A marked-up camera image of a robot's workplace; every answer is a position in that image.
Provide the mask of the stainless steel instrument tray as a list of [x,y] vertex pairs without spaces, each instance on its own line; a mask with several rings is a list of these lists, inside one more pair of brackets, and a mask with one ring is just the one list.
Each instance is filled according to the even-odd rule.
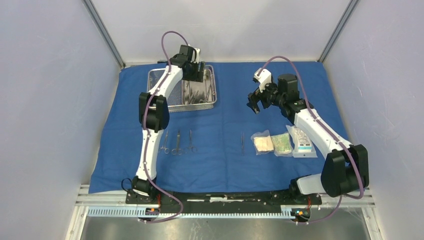
[[[206,83],[205,82],[207,80],[210,80],[211,84],[212,84],[209,102],[205,102],[205,91],[206,91]],[[216,98],[217,98],[216,97],[216,81],[215,81],[214,69],[211,65],[205,66],[203,82],[195,82],[195,81],[187,81],[187,80],[181,81],[181,85],[182,85],[181,102],[182,102],[183,105],[189,105],[189,104],[185,104],[185,100],[184,100],[184,96],[185,96],[184,92],[185,92],[187,85],[189,85],[189,84],[200,87],[200,93],[196,98],[196,102],[194,104],[190,104],[190,105],[212,104],[212,103],[216,102]]]

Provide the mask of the wire mesh steel basket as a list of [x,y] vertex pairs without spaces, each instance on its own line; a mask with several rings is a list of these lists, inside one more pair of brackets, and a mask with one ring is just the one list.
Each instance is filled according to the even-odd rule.
[[170,113],[212,109],[218,98],[211,65],[204,67],[202,82],[184,80],[183,70],[175,65],[150,70],[147,91],[165,96]]

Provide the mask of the steel thumb tweezers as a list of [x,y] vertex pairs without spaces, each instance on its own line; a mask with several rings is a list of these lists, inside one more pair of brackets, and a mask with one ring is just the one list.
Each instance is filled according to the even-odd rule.
[[245,155],[245,135],[243,132],[240,134],[240,142],[241,142],[241,155]]

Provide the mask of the beige gauze packet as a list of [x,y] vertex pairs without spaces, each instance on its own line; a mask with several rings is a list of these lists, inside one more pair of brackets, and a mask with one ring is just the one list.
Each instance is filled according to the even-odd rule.
[[250,137],[256,155],[263,155],[275,150],[269,130],[256,132]]

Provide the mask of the green printed packet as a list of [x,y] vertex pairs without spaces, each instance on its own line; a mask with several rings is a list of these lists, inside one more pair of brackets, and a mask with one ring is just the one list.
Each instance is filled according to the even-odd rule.
[[274,155],[277,157],[292,157],[293,147],[291,145],[290,134],[285,132],[283,134],[272,135],[271,141],[274,147]]

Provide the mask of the blue surgical drape cloth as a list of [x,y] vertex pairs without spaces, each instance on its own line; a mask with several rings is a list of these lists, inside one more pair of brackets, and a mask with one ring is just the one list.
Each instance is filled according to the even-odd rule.
[[[102,130],[97,163],[90,178],[91,194],[121,190],[130,186],[139,167],[142,127],[139,122],[139,95],[148,87],[148,73],[164,64],[148,64],[123,69],[115,98]],[[294,178],[322,172],[325,158],[279,157],[273,153],[256,155],[251,136],[269,130],[286,132],[290,122],[280,109],[271,106],[255,114],[248,106],[248,94],[261,62],[214,62],[217,101],[207,110],[172,112],[167,147],[189,144],[189,131],[196,153],[181,155],[160,152],[156,183],[162,189],[183,193],[261,192],[286,189]],[[244,133],[244,156],[241,153]]]

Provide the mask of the white blue box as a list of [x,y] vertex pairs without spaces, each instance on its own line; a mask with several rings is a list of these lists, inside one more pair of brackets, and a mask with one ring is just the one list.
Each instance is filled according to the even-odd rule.
[[296,126],[286,125],[287,131],[292,138],[294,158],[317,158],[315,147],[307,134]]

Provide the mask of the steel surgical scissors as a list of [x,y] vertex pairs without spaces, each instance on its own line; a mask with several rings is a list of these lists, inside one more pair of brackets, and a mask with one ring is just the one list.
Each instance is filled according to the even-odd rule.
[[177,135],[176,135],[176,145],[175,148],[171,150],[171,154],[172,155],[182,155],[183,154],[183,150],[181,148],[181,131],[180,129],[177,131]]

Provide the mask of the steel curved hemostat clamp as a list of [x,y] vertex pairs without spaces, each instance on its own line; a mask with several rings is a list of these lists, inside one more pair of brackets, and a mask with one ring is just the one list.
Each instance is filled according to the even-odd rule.
[[170,149],[167,146],[167,142],[168,142],[168,136],[169,136],[169,131],[166,131],[162,146],[159,148],[158,152],[164,152],[165,154],[169,154],[170,153]]

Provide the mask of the steel scalpel handle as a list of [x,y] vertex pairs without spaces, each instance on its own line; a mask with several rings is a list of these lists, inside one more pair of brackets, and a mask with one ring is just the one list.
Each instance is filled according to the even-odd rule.
[[210,80],[205,81],[205,96],[204,101],[208,103],[210,101],[212,91],[212,82]]

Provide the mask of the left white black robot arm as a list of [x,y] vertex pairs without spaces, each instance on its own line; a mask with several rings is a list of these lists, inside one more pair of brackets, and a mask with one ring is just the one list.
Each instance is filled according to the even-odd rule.
[[205,62],[200,61],[200,53],[199,48],[181,45],[179,53],[167,60],[167,66],[156,84],[148,92],[139,95],[142,147],[131,190],[145,204],[151,204],[157,198],[156,163],[160,140],[170,121],[168,98],[182,80],[203,81]]

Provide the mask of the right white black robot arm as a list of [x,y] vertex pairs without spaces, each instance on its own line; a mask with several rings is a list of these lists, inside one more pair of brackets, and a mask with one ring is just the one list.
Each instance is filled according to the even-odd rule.
[[347,196],[360,199],[369,185],[368,151],[353,145],[337,134],[318,114],[306,97],[301,98],[302,84],[294,74],[282,74],[274,82],[268,70],[253,75],[258,88],[248,95],[247,106],[255,114],[263,108],[276,106],[296,128],[302,130],[325,158],[322,172],[293,179],[289,199],[302,204],[311,194],[326,193],[330,197]]

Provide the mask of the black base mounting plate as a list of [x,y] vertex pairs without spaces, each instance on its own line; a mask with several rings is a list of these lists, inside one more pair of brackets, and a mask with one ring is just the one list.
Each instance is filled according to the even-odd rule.
[[259,192],[205,192],[184,193],[168,191],[169,195],[158,190],[153,196],[136,193],[132,189],[126,191],[125,203],[129,205],[158,205],[161,214],[266,214],[279,213],[281,206],[321,205],[319,194],[300,195],[290,190],[274,190]]

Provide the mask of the aluminium frame rail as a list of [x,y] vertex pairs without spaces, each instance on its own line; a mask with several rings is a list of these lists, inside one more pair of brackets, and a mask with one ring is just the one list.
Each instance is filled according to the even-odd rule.
[[[124,190],[114,190],[106,191],[100,193],[88,193],[89,186],[81,185],[77,199],[75,202],[76,206],[107,206],[107,207],[122,207],[125,206],[125,200],[128,197],[128,194]],[[320,197],[322,208],[329,208],[336,206],[338,202],[337,197],[330,197],[324,193],[317,193],[316,197]],[[212,196],[207,194],[204,202],[217,202],[217,203],[231,203],[231,202],[241,202],[240,197],[230,196],[229,194],[224,194],[222,196]],[[375,202],[373,196],[371,195],[370,190],[366,189],[364,196],[361,199],[353,199],[344,196],[340,204],[341,208],[374,208]]]

